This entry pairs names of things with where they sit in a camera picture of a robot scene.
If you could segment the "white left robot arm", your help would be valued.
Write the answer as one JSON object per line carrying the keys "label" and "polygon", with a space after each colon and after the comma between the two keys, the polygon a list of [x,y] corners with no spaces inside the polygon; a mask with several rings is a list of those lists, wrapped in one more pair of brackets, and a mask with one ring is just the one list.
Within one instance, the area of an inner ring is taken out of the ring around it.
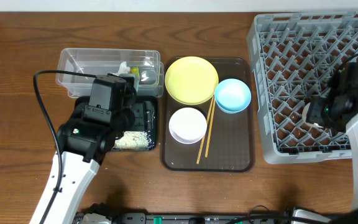
{"label": "white left robot arm", "polygon": [[92,75],[89,97],[77,99],[69,120],[53,127],[42,101],[38,77],[34,91],[55,144],[52,168],[31,223],[71,223],[105,155],[135,123],[135,75]]}

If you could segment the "rice pile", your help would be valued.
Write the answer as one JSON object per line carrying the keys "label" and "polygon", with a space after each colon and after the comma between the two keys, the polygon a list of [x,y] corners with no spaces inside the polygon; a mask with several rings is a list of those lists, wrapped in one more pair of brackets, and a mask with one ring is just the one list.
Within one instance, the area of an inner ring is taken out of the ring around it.
{"label": "rice pile", "polygon": [[123,137],[115,141],[113,149],[116,151],[147,151],[153,145],[150,136],[145,131],[126,131]]}

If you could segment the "white green cup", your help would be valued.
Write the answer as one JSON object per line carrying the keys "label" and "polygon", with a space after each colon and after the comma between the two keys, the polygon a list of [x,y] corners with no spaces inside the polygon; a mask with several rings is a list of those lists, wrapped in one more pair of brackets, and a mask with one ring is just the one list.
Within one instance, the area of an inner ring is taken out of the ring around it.
{"label": "white green cup", "polygon": [[321,116],[321,112],[322,112],[322,109],[323,109],[323,104],[318,103],[318,102],[310,102],[303,109],[303,112],[302,112],[302,120],[303,120],[303,122],[306,125],[308,125],[309,127],[312,127],[312,128],[323,128],[318,123],[309,123],[309,122],[306,121],[307,114],[309,112],[310,106],[313,106],[313,108],[312,108],[313,113],[317,113],[319,116]]}

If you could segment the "yellow green wrapper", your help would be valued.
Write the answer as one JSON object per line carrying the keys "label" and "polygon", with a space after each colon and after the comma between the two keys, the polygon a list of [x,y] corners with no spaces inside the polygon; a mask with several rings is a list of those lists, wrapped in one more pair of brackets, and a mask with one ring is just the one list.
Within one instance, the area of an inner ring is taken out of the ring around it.
{"label": "yellow green wrapper", "polygon": [[139,68],[138,67],[131,67],[130,72],[134,74],[137,78],[140,77],[139,75]]}

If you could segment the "white tissue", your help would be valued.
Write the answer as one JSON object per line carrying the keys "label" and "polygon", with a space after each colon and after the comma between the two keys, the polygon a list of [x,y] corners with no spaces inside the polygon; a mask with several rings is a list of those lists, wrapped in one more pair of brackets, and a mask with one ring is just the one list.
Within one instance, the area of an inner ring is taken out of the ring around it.
{"label": "white tissue", "polygon": [[119,70],[115,73],[112,73],[115,76],[120,76],[121,74],[130,73],[131,68],[127,65],[127,62],[122,62],[119,66]]}

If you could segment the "yellow plate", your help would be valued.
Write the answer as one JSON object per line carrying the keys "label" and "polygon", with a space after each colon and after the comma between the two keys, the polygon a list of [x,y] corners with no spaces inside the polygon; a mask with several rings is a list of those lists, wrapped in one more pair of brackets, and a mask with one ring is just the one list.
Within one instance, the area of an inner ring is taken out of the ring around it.
{"label": "yellow plate", "polygon": [[169,95],[184,105],[199,105],[214,95],[219,83],[213,64],[201,57],[182,57],[175,60],[165,74]]}

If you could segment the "white bowl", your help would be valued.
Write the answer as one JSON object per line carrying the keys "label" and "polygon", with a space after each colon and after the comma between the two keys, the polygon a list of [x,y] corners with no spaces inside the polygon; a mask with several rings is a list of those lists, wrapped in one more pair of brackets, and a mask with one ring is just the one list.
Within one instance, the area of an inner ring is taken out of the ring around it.
{"label": "white bowl", "polygon": [[207,130],[204,114],[195,108],[181,108],[174,112],[169,120],[171,136],[182,144],[200,141]]}

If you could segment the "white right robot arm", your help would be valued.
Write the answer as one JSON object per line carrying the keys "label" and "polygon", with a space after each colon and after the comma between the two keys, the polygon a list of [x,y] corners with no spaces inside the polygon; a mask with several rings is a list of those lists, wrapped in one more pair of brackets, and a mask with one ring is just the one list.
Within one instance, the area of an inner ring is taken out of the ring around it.
{"label": "white right robot arm", "polygon": [[353,210],[333,223],[358,223],[358,62],[349,62],[329,81],[327,97],[311,100],[302,113],[309,126],[347,134],[352,152]]}

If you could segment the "light blue bowl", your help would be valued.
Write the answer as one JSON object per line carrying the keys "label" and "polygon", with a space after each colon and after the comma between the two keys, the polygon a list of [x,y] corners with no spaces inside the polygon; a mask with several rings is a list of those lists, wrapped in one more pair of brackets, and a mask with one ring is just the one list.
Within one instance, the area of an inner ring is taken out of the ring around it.
{"label": "light blue bowl", "polygon": [[250,106],[252,96],[247,84],[239,79],[229,78],[217,85],[214,99],[220,110],[235,114]]}

